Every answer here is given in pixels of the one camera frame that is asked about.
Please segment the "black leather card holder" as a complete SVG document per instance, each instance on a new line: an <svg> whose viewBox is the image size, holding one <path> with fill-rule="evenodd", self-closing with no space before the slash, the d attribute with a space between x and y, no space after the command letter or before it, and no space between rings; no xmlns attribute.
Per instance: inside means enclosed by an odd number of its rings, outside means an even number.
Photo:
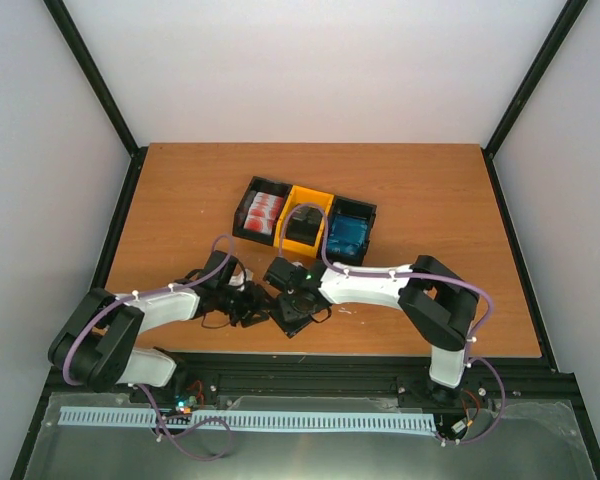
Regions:
<svg viewBox="0 0 600 480"><path fill-rule="evenodd" d="M281 299L275 301L270 314L276 325L289 339L314 322L312 315L298 311L289 302Z"/></svg>

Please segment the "black bin with blue cards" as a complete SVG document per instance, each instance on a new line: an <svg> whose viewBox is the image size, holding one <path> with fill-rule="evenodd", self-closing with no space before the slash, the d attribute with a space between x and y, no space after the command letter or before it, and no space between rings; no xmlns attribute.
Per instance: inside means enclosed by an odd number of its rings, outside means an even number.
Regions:
<svg viewBox="0 0 600 480"><path fill-rule="evenodd" d="M375 204L335 196L328 211L326 258L361 266L369 248L376 219Z"/></svg>

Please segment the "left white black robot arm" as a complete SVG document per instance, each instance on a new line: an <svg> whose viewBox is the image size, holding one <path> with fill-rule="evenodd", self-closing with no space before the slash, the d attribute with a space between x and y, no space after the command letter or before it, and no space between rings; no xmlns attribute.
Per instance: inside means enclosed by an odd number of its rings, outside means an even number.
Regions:
<svg viewBox="0 0 600 480"><path fill-rule="evenodd" d="M102 393L118 384L144 384L173 403L186 395L188 378L171 355L136 347L140 334L213 312L246 328L268 320L272 307L271 295L243 264L215 250L203 268L154 291L114 295L91 289L52 341L48 360L69 385Z"/></svg>

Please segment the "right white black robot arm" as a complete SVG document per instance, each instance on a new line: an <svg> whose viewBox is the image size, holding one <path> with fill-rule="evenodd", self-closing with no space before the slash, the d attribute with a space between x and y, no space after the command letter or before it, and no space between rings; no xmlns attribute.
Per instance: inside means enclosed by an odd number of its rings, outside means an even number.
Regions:
<svg viewBox="0 0 600 480"><path fill-rule="evenodd" d="M279 291L273 316L292 337L335 305L356 303L403 312L431 346L429 377L454 389L467 360L471 325L484 292L436 258L397 267L360 267L318 260L305 268L278 257L265 282Z"/></svg>

